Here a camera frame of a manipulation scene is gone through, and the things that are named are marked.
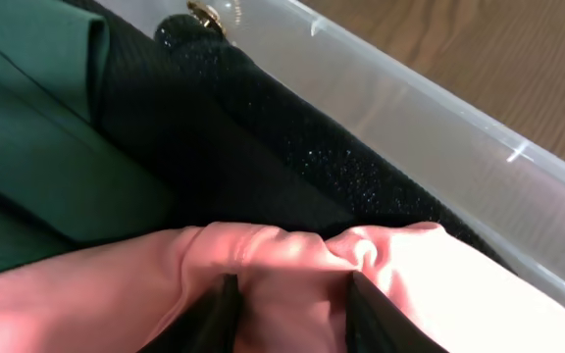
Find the clear plastic container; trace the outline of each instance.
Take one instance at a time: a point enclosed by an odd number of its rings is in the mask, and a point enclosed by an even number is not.
[[[185,0],[100,0],[144,33]],[[294,0],[208,0],[228,39],[565,306],[565,162]]]

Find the green garment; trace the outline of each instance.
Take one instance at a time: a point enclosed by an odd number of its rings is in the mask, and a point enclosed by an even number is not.
[[[0,196],[75,242],[158,227],[173,202],[90,123],[108,44],[94,14],[0,0]]]
[[[0,272],[75,249],[53,231],[6,211],[0,205]]]

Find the black knit fabric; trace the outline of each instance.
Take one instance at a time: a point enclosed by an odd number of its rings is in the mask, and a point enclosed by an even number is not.
[[[190,17],[159,44],[91,0],[111,48],[95,122],[179,196],[168,226],[269,224],[324,237],[419,221],[498,256],[419,185]]]

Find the pink fabric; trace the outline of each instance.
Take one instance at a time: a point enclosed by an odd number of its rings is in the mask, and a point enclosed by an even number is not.
[[[343,277],[363,272],[450,352],[565,352],[565,310],[436,224],[313,233],[166,230],[0,275],[0,352],[135,352],[220,274],[236,352],[344,352]]]

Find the wooden table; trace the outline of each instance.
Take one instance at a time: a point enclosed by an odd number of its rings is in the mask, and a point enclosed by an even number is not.
[[[303,0],[565,160],[565,0]]]

